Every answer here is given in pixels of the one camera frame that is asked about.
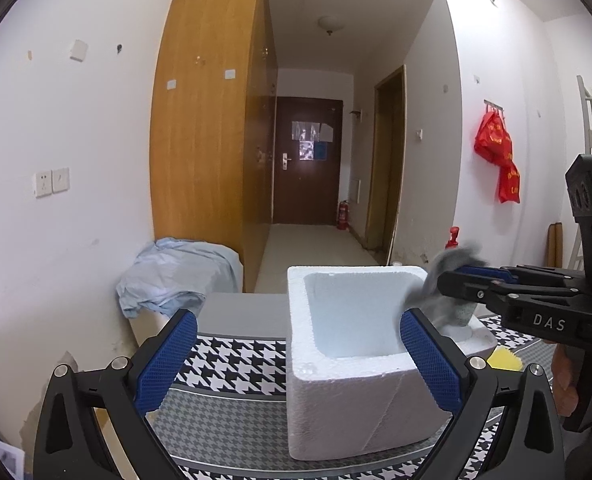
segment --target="light fixture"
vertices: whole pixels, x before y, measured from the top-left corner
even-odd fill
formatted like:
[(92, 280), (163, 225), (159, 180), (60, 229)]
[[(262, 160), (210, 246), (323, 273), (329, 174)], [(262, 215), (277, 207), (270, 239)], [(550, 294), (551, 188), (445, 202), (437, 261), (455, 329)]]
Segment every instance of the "light fixture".
[(345, 22), (335, 16), (321, 16), (318, 19), (318, 26), (331, 36), (333, 33), (343, 30)]

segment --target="finger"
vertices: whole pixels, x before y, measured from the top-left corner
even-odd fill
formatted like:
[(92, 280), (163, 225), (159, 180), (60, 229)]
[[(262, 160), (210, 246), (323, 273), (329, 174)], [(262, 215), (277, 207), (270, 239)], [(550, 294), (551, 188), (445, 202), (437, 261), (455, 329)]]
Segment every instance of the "finger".
[(554, 403), (556, 411), (561, 416), (570, 416), (578, 406), (578, 394), (575, 388), (563, 390), (560, 384), (553, 384)]
[(554, 382), (558, 383), (561, 389), (567, 390), (572, 383), (572, 361), (565, 354), (563, 345), (556, 346), (556, 350), (554, 350), (551, 371), (554, 375)]

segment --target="wooden cabinet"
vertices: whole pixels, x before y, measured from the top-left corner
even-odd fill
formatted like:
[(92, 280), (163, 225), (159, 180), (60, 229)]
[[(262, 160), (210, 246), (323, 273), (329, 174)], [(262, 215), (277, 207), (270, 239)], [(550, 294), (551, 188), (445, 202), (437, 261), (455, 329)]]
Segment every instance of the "wooden cabinet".
[(246, 292), (271, 223), (277, 75), (267, 0), (172, 1), (151, 113), (154, 234), (231, 247)]

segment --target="red plastic bag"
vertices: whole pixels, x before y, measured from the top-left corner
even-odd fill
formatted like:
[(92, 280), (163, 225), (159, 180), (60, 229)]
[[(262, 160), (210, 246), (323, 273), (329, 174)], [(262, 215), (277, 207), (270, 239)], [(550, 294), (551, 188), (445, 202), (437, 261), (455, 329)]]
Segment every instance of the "red plastic bag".
[(487, 162), (505, 166), (513, 159), (512, 138), (498, 110), (488, 110), (478, 128), (474, 151)]
[(512, 162), (510, 166), (500, 169), (498, 179), (498, 199), (501, 204), (505, 202), (521, 203), (521, 174)]

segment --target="metal screw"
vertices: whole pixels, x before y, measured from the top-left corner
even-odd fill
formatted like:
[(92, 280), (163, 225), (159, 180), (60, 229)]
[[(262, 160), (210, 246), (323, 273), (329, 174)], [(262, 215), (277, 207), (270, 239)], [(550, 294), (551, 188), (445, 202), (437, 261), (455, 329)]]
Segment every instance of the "metal screw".
[(530, 365), (530, 372), (532, 374), (534, 374), (535, 376), (540, 377), (541, 375), (543, 375), (545, 373), (545, 370), (540, 365), (532, 364), (532, 365)]
[(112, 368), (114, 370), (122, 370), (127, 366), (128, 362), (127, 357), (117, 357), (112, 361)]
[(58, 365), (56, 367), (56, 369), (54, 370), (54, 375), (56, 377), (63, 377), (63, 375), (65, 375), (67, 373), (67, 365)]
[(482, 357), (473, 357), (470, 359), (470, 365), (472, 368), (476, 368), (476, 370), (482, 370), (487, 366), (487, 363)]

